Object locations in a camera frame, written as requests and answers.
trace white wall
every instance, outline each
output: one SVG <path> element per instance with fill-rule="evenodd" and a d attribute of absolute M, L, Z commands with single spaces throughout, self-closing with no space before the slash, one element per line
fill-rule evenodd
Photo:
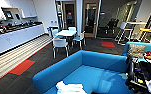
<path fill-rule="evenodd" d="M 58 18 L 56 14 L 55 0 L 33 0 L 38 16 L 38 21 L 41 21 L 44 25 L 44 30 L 48 33 L 47 28 L 50 26 L 58 27 Z"/>
<path fill-rule="evenodd" d="M 147 22 L 151 15 L 151 0 L 142 0 L 137 13 L 137 21 Z"/>
<path fill-rule="evenodd" d="M 80 35 L 82 31 L 82 19 L 83 19 L 83 0 L 76 0 L 77 12 L 77 34 Z"/>

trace door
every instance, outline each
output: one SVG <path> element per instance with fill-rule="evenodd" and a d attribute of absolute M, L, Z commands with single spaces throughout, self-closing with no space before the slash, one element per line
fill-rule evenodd
<path fill-rule="evenodd" d="M 98 0 L 84 0 L 83 31 L 85 31 L 85 37 L 95 37 L 98 6 Z"/>
<path fill-rule="evenodd" d="M 76 2 L 75 1 L 63 1 L 63 22 L 64 28 L 76 27 Z"/>

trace sofa armrest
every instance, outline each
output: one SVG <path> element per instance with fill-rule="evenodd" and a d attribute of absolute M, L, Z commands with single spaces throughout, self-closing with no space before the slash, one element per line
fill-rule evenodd
<path fill-rule="evenodd" d="M 84 51 L 82 53 L 82 64 L 117 72 L 126 72 L 128 64 L 126 56 L 104 54 L 98 52 Z"/>
<path fill-rule="evenodd" d="M 82 55 L 79 51 L 37 73 L 33 77 L 33 83 L 37 87 L 38 91 L 43 94 L 81 65 Z"/>

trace carpet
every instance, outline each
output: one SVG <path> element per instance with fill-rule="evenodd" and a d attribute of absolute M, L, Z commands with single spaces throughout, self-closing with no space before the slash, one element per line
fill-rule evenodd
<path fill-rule="evenodd" d="M 101 44 L 104 47 L 115 47 L 112 42 L 101 42 Z"/>
<path fill-rule="evenodd" d="M 35 61 L 24 60 L 19 65 L 17 65 L 14 69 L 12 69 L 9 73 L 21 75 L 24 71 L 26 71 L 34 63 L 35 63 Z"/>

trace stool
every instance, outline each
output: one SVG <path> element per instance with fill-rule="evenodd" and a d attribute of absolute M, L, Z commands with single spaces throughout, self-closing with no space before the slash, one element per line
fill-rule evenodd
<path fill-rule="evenodd" d="M 115 38 L 115 41 L 118 41 L 118 44 L 121 44 L 120 41 L 121 41 L 121 39 L 122 39 L 122 37 L 123 37 L 125 31 L 130 31 L 129 36 L 128 36 L 128 37 L 125 36 L 125 37 L 126 37 L 127 39 L 129 39 L 129 41 L 130 41 L 131 31 L 132 31 L 133 29 L 125 28 L 126 25 L 127 25 L 127 22 L 122 22 L 122 23 L 121 23 L 120 31 L 118 32 L 118 34 L 117 34 L 117 36 L 116 36 L 116 38 Z"/>
<path fill-rule="evenodd" d="M 146 38 L 147 33 L 151 33 L 151 27 L 150 27 L 150 29 L 140 28 L 140 31 L 142 31 L 144 33 L 143 36 L 141 37 L 140 41 L 142 41 L 142 39 L 144 38 L 144 41 L 147 40 L 147 41 L 149 41 L 151 43 L 151 36 L 150 36 L 150 40 Z"/>

